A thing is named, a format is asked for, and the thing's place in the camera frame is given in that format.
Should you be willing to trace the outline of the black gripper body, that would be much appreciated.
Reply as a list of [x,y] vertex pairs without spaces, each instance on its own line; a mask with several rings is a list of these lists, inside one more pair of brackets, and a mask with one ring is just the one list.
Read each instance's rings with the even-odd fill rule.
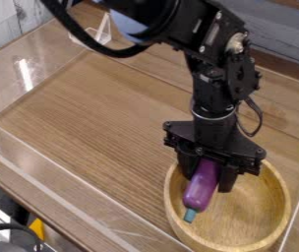
[[195,116],[191,121],[167,121],[163,124],[167,134],[164,145],[176,152],[178,148],[198,150],[200,159],[210,159],[219,166],[235,163],[242,167],[243,174],[258,175],[266,150],[251,138],[261,128],[262,125],[258,125],[254,131],[249,131],[237,113],[224,118],[206,119]]

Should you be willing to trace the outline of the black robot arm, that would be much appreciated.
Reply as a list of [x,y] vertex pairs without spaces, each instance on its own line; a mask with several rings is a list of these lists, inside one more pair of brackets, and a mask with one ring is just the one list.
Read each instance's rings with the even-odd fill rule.
[[119,32],[139,45],[166,43],[179,50],[192,77],[190,121],[168,121],[164,144],[175,149],[184,177],[206,158],[219,165],[218,191],[238,176],[258,175],[265,149],[238,117],[245,103],[262,114],[251,94],[262,74],[251,56],[245,21],[215,0],[93,0],[111,10]]

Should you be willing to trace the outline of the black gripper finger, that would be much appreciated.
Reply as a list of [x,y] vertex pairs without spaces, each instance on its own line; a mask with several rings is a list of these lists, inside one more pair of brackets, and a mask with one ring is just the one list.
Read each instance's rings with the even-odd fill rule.
[[178,148],[178,162],[182,174],[187,180],[191,180],[196,167],[199,165],[200,154],[198,150]]
[[242,167],[235,163],[226,163],[220,166],[219,173],[219,193],[230,193],[233,191],[238,176],[243,174]]

